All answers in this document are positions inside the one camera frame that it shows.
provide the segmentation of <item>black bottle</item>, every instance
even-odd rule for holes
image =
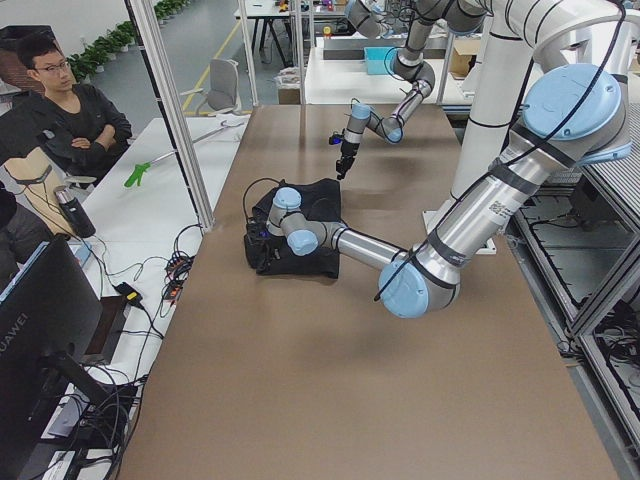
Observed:
[[[60,185],[56,187],[54,193],[62,215],[67,219],[76,235],[80,238],[87,238],[96,233],[96,227],[89,220],[78,199],[69,192],[67,187]]]

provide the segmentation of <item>huawei logo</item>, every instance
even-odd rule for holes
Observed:
[[[18,315],[18,318],[13,322],[9,331],[0,338],[0,357],[9,349],[11,342],[13,342],[13,340],[18,336],[28,319],[29,317],[24,313]]]

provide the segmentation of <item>aluminum pole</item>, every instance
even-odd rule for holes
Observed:
[[[300,104],[305,105],[307,101],[304,94],[304,37],[302,36],[302,10],[300,9],[300,1],[301,0],[293,0],[293,3],[295,5],[294,19],[296,22],[296,57],[298,59],[298,70],[300,71]]]
[[[148,58],[152,82],[155,80],[160,101],[164,106],[167,131],[172,146],[176,149],[176,158],[180,164],[196,217],[202,225],[202,229],[208,232],[213,228],[214,223],[211,203],[200,172],[187,122],[178,102],[178,90],[171,74],[171,65],[162,42],[155,11],[150,0],[126,1],[131,5],[133,21],[143,42],[140,48],[144,49]]]
[[[313,2],[309,2],[309,48],[314,48],[316,46],[316,20],[315,20],[315,6]]]
[[[453,39],[455,35],[449,31],[447,37],[447,49],[444,55],[444,64],[442,65],[442,73],[440,74],[440,85],[438,85],[438,97],[436,98],[436,105],[442,105],[442,98],[444,97],[444,87],[447,85],[447,79],[449,78],[449,66],[451,65],[451,56],[453,54]]]
[[[253,63],[253,50],[251,50],[251,36],[249,35],[249,27],[247,26],[247,4],[245,0],[238,0],[238,8],[240,9],[240,27],[242,28],[242,39],[244,40],[244,54],[247,57],[247,70],[249,71],[249,85],[251,85],[251,99],[253,106],[260,105],[258,99],[258,90],[256,88],[256,66]]]

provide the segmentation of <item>man's glasses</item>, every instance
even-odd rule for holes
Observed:
[[[34,70],[39,70],[39,71],[47,72],[50,74],[59,73],[60,71],[68,70],[68,69],[69,69],[69,62],[67,60],[59,63],[58,65],[50,65],[45,68],[34,68]]]

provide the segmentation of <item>robotic arm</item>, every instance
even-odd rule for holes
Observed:
[[[559,4],[552,0],[460,0],[469,3],[491,11],[485,5],[490,3],[494,16],[503,16],[514,33],[531,42],[534,58],[555,68],[529,91],[520,120],[508,131],[507,147],[497,158],[479,159],[487,165],[495,158],[486,173],[445,204],[427,238],[404,250],[341,223],[310,222],[291,189],[279,192],[270,212],[271,234],[286,237],[294,253],[306,255],[324,245],[381,270],[377,297],[404,318],[455,300],[461,270],[551,174],[585,158],[622,158],[630,146],[626,68],[640,35],[637,13],[624,17],[606,0],[565,0],[565,9],[554,9]],[[520,11],[498,10],[505,6]],[[355,107],[345,133],[355,147],[343,150],[352,157],[368,124],[367,108]]]
[[[341,223],[306,220],[299,210],[300,195],[289,187],[274,199],[269,231],[286,237],[297,255],[322,245],[382,270],[378,297],[399,317],[445,308],[456,298],[460,271],[473,254],[545,179],[607,145],[624,126],[626,109],[618,82],[598,72],[590,64],[569,65],[536,83],[522,118],[509,132],[507,148],[426,240],[408,251]],[[567,111],[576,108],[565,121]]]
[[[358,105],[354,105],[347,128],[342,135],[334,135],[330,139],[332,144],[342,140],[341,157],[336,162],[339,180],[345,177],[353,165],[365,128],[369,128],[389,143],[402,140],[402,128],[416,108],[431,95],[435,85],[433,68],[424,60],[422,53],[435,22],[444,19],[452,31],[460,34],[473,32],[482,23],[484,9],[474,5],[462,5],[463,2],[460,1],[415,2],[407,40],[404,47],[394,52],[390,72],[411,83],[411,90],[387,118],[381,118],[368,106],[359,108]],[[358,32],[368,38],[385,36],[389,32],[385,23],[385,12],[375,0],[350,0],[345,14]]]

